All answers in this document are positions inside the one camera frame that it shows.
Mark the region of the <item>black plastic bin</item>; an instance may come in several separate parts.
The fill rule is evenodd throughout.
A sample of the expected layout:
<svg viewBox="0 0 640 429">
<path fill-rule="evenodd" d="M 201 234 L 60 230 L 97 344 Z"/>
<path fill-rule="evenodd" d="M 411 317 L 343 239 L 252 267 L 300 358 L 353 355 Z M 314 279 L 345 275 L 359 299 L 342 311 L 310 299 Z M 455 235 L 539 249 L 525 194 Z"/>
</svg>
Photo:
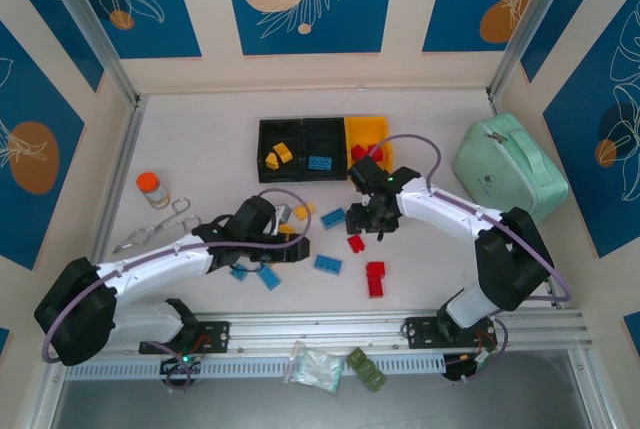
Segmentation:
<svg viewBox="0 0 640 429">
<path fill-rule="evenodd" d="M 347 154 L 344 119 L 305 118 L 302 120 L 303 181 L 344 181 Z M 327 170 L 311 169 L 311 157 L 329 158 Z"/>
<path fill-rule="evenodd" d="M 265 158 L 270 152 L 274 152 L 273 146 L 278 143 L 284 143 L 288 146 L 293 154 L 293 160 L 282 164 L 278 157 L 279 169 L 270 170 L 265 166 Z M 302 124 L 300 119 L 260 121 L 257 173 L 261 183 L 301 181 L 303 178 L 302 161 Z"/>
</svg>

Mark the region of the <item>yellow plastic bin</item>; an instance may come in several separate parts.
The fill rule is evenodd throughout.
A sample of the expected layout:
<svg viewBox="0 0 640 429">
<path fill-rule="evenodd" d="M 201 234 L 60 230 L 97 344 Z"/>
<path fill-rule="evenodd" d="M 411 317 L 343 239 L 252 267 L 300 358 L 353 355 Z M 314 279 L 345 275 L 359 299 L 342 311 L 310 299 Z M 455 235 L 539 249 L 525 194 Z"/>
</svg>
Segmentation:
<svg viewBox="0 0 640 429">
<path fill-rule="evenodd" d="M 350 150 L 353 146 L 361 145 L 368 151 L 368 146 L 377 145 L 390 136 L 388 121 L 383 116 L 349 116 L 344 119 L 347 168 L 355 163 L 351 159 Z M 385 143 L 387 150 L 387 164 L 379 166 L 387 172 L 392 171 L 393 150 L 390 143 Z"/>
</svg>

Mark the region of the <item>aluminium floor side rail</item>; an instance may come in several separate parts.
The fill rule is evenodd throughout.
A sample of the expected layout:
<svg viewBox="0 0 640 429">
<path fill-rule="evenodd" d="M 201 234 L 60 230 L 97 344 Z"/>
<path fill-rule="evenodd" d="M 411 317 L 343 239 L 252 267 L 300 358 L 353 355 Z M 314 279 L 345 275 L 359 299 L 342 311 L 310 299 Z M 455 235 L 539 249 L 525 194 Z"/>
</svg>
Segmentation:
<svg viewBox="0 0 640 429">
<path fill-rule="evenodd" d="M 109 240 L 117 212 L 119 209 L 126 178 L 129 174 L 131 161 L 135 152 L 139 132 L 143 123 L 148 96 L 139 96 L 136 106 L 130 111 L 118 152 L 116 154 L 113 170 L 110 174 L 109 185 L 103 198 L 99 218 L 92 235 L 91 246 L 88 250 L 88 260 L 91 263 L 99 263 L 104 260 L 108 252 Z"/>
</svg>

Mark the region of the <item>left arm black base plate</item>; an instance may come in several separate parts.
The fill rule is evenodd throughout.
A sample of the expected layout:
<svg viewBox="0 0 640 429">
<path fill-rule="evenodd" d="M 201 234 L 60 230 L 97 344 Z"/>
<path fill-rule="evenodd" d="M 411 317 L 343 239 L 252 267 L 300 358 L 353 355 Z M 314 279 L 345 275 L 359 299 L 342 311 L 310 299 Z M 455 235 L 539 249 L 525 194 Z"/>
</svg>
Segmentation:
<svg viewBox="0 0 640 429">
<path fill-rule="evenodd" d="M 179 356 L 222 354 L 227 352 L 230 323 L 206 321 L 194 324 L 172 324 L 159 335 L 145 336 L 138 352 L 143 355 L 171 354 Z"/>
</svg>

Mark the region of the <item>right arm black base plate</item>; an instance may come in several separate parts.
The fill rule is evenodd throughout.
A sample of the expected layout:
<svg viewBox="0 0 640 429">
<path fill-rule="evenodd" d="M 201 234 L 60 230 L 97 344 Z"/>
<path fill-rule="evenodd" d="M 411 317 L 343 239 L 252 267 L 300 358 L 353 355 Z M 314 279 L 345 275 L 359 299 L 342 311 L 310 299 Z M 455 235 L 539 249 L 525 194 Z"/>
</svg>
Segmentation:
<svg viewBox="0 0 640 429">
<path fill-rule="evenodd" d="M 481 319 L 469 328 L 437 317 L 409 317 L 401 334 L 410 349 L 495 349 L 498 345 L 493 323 Z"/>
</svg>

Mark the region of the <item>metal tongs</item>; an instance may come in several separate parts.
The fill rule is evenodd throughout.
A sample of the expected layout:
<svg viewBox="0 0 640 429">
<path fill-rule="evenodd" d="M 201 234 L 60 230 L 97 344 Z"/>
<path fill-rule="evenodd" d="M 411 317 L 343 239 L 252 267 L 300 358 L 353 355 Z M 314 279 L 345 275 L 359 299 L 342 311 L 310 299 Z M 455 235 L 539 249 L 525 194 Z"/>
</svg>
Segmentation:
<svg viewBox="0 0 640 429">
<path fill-rule="evenodd" d="M 201 223 L 200 217 L 189 214 L 190 207 L 191 201 L 188 198 L 175 200 L 171 203 L 172 214 L 169 217 L 150 227 L 134 229 L 126 239 L 115 246 L 113 254 L 131 248 L 143 247 L 160 232 L 174 227 L 181 227 L 184 233 L 190 232 Z"/>
</svg>

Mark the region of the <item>clear plastic zip bag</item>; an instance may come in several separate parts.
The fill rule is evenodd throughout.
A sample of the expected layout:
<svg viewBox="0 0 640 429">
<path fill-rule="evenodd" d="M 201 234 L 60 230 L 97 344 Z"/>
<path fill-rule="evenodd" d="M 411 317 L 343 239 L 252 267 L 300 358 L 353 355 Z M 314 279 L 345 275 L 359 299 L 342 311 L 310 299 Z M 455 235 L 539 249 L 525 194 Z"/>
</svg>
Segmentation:
<svg viewBox="0 0 640 429">
<path fill-rule="evenodd" d="M 283 382 L 295 383 L 336 394 L 344 369 L 344 360 L 296 341 L 284 370 Z"/>
</svg>

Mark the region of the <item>mint green zip bag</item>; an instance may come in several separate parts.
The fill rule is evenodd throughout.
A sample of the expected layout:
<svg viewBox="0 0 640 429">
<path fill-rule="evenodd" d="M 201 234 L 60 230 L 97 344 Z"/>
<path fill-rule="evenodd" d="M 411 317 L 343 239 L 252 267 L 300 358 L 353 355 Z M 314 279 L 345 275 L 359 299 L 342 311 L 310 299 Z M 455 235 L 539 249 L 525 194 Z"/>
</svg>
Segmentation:
<svg viewBox="0 0 640 429">
<path fill-rule="evenodd" d="M 452 169 L 477 204 L 503 212 L 519 207 L 536 223 L 552 214 L 569 192 L 560 170 L 508 113 L 469 126 Z"/>
</svg>

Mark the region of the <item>aluminium frame post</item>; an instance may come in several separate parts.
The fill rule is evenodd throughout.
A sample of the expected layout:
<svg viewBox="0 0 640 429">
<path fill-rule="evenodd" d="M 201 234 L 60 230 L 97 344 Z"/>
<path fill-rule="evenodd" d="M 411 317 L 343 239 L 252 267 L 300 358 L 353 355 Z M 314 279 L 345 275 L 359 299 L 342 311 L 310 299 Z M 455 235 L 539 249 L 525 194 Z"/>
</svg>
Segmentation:
<svg viewBox="0 0 640 429">
<path fill-rule="evenodd" d="M 497 99 L 505 89 L 511 73 L 528 48 L 536 30 L 554 0 L 530 0 L 504 54 L 487 86 L 487 96 L 494 114 L 498 113 Z"/>
<path fill-rule="evenodd" d="M 140 95 L 88 0 L 61 0 L 126 106 L 136 110 Z"/>
</svg>

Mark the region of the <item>orange lid jar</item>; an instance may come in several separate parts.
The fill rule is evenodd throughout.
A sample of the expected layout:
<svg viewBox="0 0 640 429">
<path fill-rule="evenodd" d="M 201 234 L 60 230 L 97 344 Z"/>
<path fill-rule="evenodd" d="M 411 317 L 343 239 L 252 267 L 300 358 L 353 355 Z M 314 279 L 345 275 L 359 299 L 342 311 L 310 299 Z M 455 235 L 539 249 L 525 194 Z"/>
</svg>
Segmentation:
<svg viewBox="0 0 640 429">
<path fill-rule="evenodd" d="M 136 178 L 136 186 L 154 209 L 162 209 L 170 202 L 170 197 L 153 172 L 143 172 Z"/>
</svg>

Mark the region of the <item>aluminium mounting rail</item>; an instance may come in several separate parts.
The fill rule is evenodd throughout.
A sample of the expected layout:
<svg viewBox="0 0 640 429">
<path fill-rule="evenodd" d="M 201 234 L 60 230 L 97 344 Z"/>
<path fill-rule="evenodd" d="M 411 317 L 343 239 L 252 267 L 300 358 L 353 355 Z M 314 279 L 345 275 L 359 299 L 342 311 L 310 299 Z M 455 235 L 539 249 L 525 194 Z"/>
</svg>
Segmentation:
<svg viewBox="0 0 640 429">
<path fill-rule="evenodd" d="M 227 321 L 228 357 L 288 355 L 298 340 L 333 354 L 360 347 L 366 353 L 405 354 L 401 326 L 409 317 L 433 316 L 433 310 L 315 313 L 198 313 L 201 321 Z M 523 308 L 502 313 L 512 351 L 589 348 L 592 337 L 577 309 Z"/>
</svg>

